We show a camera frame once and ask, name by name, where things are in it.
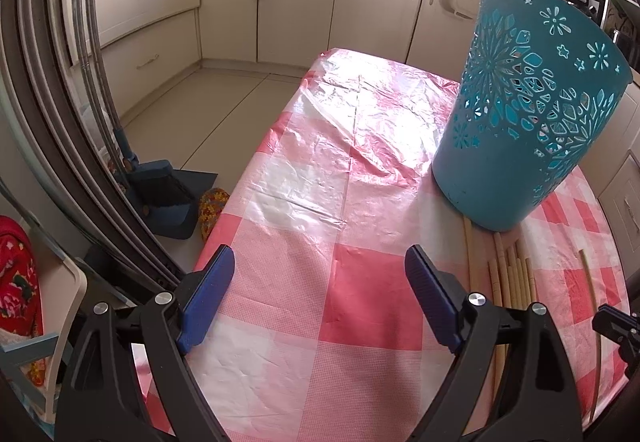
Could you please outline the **white folding chair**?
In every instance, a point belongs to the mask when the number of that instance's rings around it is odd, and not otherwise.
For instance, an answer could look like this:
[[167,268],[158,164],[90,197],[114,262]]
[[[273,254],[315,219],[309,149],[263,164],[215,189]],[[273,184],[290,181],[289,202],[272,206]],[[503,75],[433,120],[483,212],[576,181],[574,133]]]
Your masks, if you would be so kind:
[[26,234],[27,245],[35,255],[43,318],[43,332],[39,335],[1,336],[1,373],[35,414],[52,425],[61,392],[58,372],[70,360],[68,336],[85,297],[87,277],[5,186],[1,195],[21,216],[17,231]]

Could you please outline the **red patterned cloth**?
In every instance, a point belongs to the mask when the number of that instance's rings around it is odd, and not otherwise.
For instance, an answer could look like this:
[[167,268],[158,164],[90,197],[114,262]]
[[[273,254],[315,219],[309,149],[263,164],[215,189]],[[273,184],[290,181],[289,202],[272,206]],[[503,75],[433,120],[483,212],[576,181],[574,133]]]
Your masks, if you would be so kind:
[[0,222],[1,343],[16,344],[43,335],[40,286],[28,235],[7,216]]

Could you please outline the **teal perforated plastic basket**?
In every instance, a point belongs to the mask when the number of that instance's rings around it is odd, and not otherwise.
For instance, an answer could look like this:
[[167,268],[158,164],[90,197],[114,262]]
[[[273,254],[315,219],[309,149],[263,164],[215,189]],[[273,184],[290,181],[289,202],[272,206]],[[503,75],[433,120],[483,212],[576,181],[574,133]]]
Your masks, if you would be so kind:
[[631,81],[616,44],[564,0],[480,0],[437,185],[477,225],[509,231],[573,171]]

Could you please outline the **pink checkered plastic tablecloth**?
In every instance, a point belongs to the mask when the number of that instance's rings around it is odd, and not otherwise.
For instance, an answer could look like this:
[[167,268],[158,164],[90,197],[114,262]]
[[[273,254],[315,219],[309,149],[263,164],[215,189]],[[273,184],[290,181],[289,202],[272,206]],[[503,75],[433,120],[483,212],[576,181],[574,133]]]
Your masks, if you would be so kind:
[[[405,276],[412,245],[469,286],[462,215],[431,161],[455,82],[322,53],[262,139],[202,251],[235,256],[188,356],[235,441],[403,441],[451,364]],[[473,231],[491,293],[494,236]]]

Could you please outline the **cream kitchen cabinets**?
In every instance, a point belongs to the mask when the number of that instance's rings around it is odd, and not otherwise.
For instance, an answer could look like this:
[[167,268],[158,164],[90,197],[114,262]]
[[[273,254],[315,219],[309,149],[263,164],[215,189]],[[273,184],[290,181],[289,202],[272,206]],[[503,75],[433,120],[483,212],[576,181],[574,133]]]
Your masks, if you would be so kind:
[[456,80],[480,0],[96,0],[108,84],[144,162],[232,191],[317,56],[364,52]]

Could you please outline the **blue dustpan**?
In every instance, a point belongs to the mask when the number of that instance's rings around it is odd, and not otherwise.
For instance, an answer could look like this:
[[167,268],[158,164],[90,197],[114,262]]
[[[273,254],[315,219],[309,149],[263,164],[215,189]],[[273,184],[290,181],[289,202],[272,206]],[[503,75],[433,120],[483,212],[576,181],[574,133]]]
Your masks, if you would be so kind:
[[201,197],[214,187],[214,172],[175,169],[169,160],[139,162],[122,127],[113,130],[122,152],[124,172],[113,172],[125,195],[154,234],[174,240],[190,238],[198,224]]

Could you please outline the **colourful crochet item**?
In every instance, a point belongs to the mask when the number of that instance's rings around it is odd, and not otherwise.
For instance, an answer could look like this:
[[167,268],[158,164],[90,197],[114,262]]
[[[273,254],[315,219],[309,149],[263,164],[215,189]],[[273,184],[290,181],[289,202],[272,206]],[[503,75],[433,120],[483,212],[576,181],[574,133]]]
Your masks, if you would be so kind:
[[203,242],[213,231],[219,217],[228,202],[230,194],[222,188],[211,188],[206,191],[198,202],[198,225]]

